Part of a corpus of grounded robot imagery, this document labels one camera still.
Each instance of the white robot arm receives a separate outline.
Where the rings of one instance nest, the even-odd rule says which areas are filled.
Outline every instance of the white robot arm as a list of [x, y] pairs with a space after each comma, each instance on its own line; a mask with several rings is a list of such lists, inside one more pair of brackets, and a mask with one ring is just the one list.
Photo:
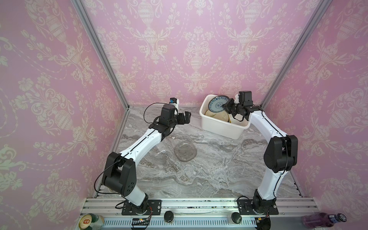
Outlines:
[[177, 124], [190, 122], [191, 113], [178, 113], [178, 105], [179, 100], [171, 98], [170, 103], [162, 107], [161, 115], [155, 118], [142, 137], [119, 154], [112, 152], [107, 157], [102, 184], [125, 197], [137, 214], [147, 210], [148, 195], [136, 186], [135, 168], [155, 145], [171, 134]]
[[243, 115], [243, 119], [253, 124], [268, 143], [263, 156], [266, 172], [252, 201], [256, 213], [265, 213], [275, 205], [275, 194], [283, 177], [297, 163], [298, 139], [278, 128], [259, 106], [253, 105], [251, 91], [240, 91], [235, 101], [230, 99], [222, 107], [234, 118], [237, 114]]

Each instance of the blue and white plate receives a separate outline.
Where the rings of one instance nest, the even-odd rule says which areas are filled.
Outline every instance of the blue and white plate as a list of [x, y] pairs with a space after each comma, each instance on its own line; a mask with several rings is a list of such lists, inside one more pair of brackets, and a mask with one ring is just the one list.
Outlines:
[[223, 104], [225, 104], [230, 98], [225, 95], [220, 95], [217, 97], [214, 97], [210, 102], [208, 103], [208, 109], [213, 113], [218, 113], [224, 110], [222, 107]]

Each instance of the soda can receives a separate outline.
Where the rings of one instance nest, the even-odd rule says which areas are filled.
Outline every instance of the soda can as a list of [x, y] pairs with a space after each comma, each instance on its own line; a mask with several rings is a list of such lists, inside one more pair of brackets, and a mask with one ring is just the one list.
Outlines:
[[81, 218], [78, 226], [80, 230], [100, 230], [104, 222], [102, 216], [89, 213]]

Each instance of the black knob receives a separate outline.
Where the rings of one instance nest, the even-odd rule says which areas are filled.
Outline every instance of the black knob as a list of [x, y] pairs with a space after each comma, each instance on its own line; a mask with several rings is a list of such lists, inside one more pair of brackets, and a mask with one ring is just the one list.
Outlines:
[[172, 211], [166, 211], [163, 219], [165, 222], [171, 223], [171, 221], [174, 219], [174, 213]]
[[336, 219], [337, 219], [338, 222], [346, 222], [347, 221], [346, 216], [342, 213], [338, 213], [336, 215], [336, 217], [337, 217]]
[[240, 224], [241, 223], [241, 215], [238, 212], [233, 212], [231, 214], [231, 220], [236, 223], [236, 224]]

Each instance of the dish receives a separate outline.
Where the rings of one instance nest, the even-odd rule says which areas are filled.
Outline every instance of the dish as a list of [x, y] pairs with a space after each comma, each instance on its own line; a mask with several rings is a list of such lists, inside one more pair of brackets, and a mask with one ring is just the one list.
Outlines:
[[229, 100], [230, 98], [225, 95], [216, 96], [212, 98], [212, 100], [209, 101], [208, 109], [213, 113], [224, 111], [224, 108], [222, 107], [222, 105], [226, 104], [226, 102]]
[[205, 113], [206, 116], [213, 117], [217, 120], [229, 122], [229, 114], [226, 111], [221, 111], [218, 113], [211, 112], [210, 110], [207, 110]]

